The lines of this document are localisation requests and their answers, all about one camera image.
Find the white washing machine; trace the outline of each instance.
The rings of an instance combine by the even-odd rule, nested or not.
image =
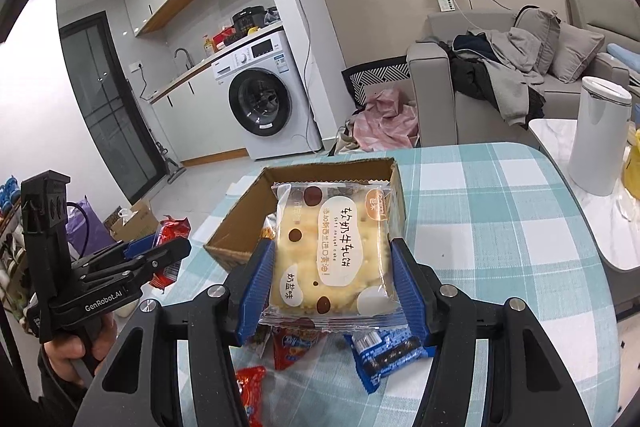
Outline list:
[[[284,30],[260,37],[213,63],[253,159],[322,148]]]

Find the kitchen counter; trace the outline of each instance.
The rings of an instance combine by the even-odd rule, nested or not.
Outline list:
[[[260,28],[257,32],[252,33],[251,35],[247,35],[246,37],[243,37],[239,41],[236,41],[233,44],[230,44],[229,46],[227,46],[226,48],[214,53],[210,57],[205,58],[203,61],[196,64],[193,68],[181,74],[173,82],[171,82],[170,84],[167,84],[162,89],[158,89],[155,93],[153,93],[150,103],[152,104],[156,103],[162,97],[172,92],[172,90],[174,90],[176,87],[181,86],[182,84],[187,82],[190,78],[193,78],[195,75],[197,75],[201,71],[204,71],[207,68],[209,68],[211,64],[216,60],[218,60],[219,58],[224,57],[226,54],[229,54],[230,52],[242,46],[247,45],[249,42],[255,41],[255,39],[263,37],[278,28],[282,28],[282,22],[280,21],[270,24],[268,26],[265,26],[264,28]]]

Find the plaid tablecloth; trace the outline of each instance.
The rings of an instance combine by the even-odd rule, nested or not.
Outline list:
[[[405,240],[416,259],[443,283],[470,297],[503,303],[524,299],[556,346],[594,427],[608,427],[618,407],[620,359],[611,297],[598,253],[560,176],[541,153],[520,144],[446,146],[376,153],[400,166],[407,210]],[[348,156],[278,161],[335,162]],[[230,187],[194,234],[193,250],[162,303],[193,298],[225,271],[202,248],[254,177]],[[194,426],[187,346],[178,356],[184,424]],[[270,347],[259,360],[234,349],[236,369],[265,365],[265,427],[411,426],[431,360],[420,360],[367,395],[340,335],[321,341],[304,359],[273,371]],[[479,341],[467,426],[480,425],[487,344]]]

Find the pink fabric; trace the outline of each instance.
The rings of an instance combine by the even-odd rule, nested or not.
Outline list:
[[[400,102],[396,87],[368,96],[365,110],[354,117],[353,137],[366,152],[411,149],[417,134],[418,112]]]

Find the white trash can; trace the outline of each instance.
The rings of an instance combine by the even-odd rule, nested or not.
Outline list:
[[[624,87],[585,76],[569,175],[595,196],[609,196],[621,175],[631,94]]]

